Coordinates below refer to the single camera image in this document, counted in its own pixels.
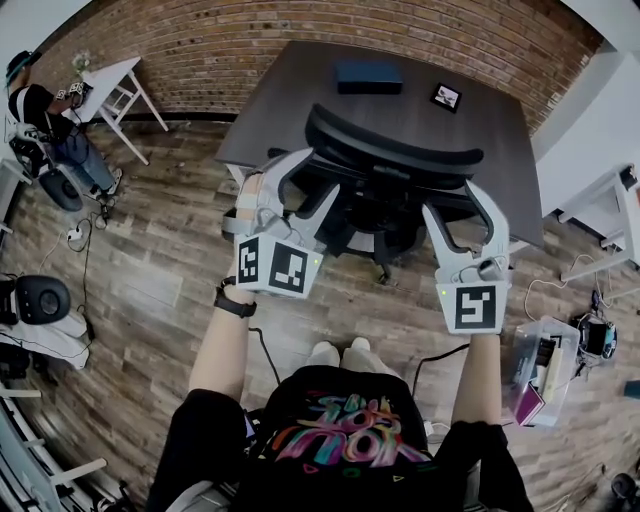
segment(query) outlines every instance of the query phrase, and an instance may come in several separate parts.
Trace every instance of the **black cap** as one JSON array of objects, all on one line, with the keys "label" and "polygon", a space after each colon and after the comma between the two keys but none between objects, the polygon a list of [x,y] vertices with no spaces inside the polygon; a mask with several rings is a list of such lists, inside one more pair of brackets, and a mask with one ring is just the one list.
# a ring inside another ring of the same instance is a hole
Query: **black cap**
[{"label": "black cap", "polygon": [[7,66],[7,82],[15,78],[15,76],[20,72],[20,70],[25,66],[30,66],[34,62],[36,62],[42,54],[40,52],[27,52],[23,51],[16,55],[9,65]]}]

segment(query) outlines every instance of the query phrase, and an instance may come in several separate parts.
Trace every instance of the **black watch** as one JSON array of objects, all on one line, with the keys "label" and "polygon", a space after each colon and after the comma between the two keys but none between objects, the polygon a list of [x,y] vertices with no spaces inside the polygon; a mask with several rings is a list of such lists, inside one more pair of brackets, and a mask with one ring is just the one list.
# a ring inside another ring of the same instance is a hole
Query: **black watch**
[{"label": "black watch", "polygon": [[253,316],[256,312],[256,308],[258,307],[258,305],[255,302],[253,304],[240,304],[239,302],[232,301],[224,294],[225,286],[228,286],[228,285],[235,286],[235,284],[236,284],[235,276],[225,277],[220,283],[220,286],[216,288],[217,294],[216,294],[216,300],[213,303],[213,306],[216,308],[224,309],[225,311],[228,311],[229,313],[239,316],[240,318],[247,318],[247,317]]}]

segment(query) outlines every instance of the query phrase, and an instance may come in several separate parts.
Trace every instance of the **colorful graphic print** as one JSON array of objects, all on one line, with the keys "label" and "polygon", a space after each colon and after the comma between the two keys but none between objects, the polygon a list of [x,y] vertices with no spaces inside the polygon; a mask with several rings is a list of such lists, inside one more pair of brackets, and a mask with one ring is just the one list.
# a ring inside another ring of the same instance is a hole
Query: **colorful graphic print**
[{"label": "colorful graphic print", "polygon": [[[399,457],[409,462],[424,463],[429,457],[402,441],[402,424],[391,411],[389,401],[366,401],[353,394],[348,398],[320,396],[310,392],[310,411],[320,414],[315,421],[297,420],[298,425],[279,432],[271,443],[271,449],[279,452],[276,461],[287,458],[307,460],[322,466],[335,466],[341,460],[351,463],[368,463],[370,468],[393,466]],[[314,441],[323,439],[319,448]],[[310,451],[313,445],[315,453]],[[310,474],[315,469],[304,464]]]}]

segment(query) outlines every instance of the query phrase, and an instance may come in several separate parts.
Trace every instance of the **clear plastic container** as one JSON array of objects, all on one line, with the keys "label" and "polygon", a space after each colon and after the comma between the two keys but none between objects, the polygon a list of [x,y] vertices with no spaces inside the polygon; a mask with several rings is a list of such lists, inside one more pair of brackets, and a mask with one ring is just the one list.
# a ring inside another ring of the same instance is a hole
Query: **clear plastic container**
[{"label": "clear plastic container", "polygon": [[524,324],[516,329],[513,343],[512,376],[505,398],[505,405],[514,414],[518,410],[533,374],[540,340],[543,338],[548,339],[549,336],[562,336],[563,353],[556,381],[557,385],[553,400],[540,409],[530,425],[552,427],[560,416],[562,404],[569,389],[569,383],[575,373],[580,332],[570,325],[555,318],[543,316],[537,322]]}]

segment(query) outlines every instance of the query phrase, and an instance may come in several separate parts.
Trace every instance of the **person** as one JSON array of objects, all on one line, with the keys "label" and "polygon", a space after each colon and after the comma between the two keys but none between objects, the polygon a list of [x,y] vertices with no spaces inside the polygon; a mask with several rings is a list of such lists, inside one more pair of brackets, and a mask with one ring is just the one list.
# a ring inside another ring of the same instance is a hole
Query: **person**
[{"label": "person", "polygon": [[[253,213],[239,208],[237,218]],[[256,304],[234,283],[218,288],[148,512],[533,511],[501,427],[497,335],[471,336],[451,429],[435,456],[409,387],[362,338],[342,360],[328,342],[314,347],[272,393],[245,456],[251,432],[239,401]]]},{"label": "person", "polygon": [[[55,159],[69,165],[78,180],[89,189],[94,199],[115,194],[122,170],[109,171],[102,155],[87,136],[62,113],[77,102],[77,95],[59,100],[38,84],[29,84],[31,66],[41,55],[22,51],[7,66],[6,84],[9,96],[9,111],[18,121],[34,125],[39,131],[50,135],[55,148]],[[20,93],[26,89],[24,97]],[[20,100],[23,103],[24,119],[20,118]]]}]

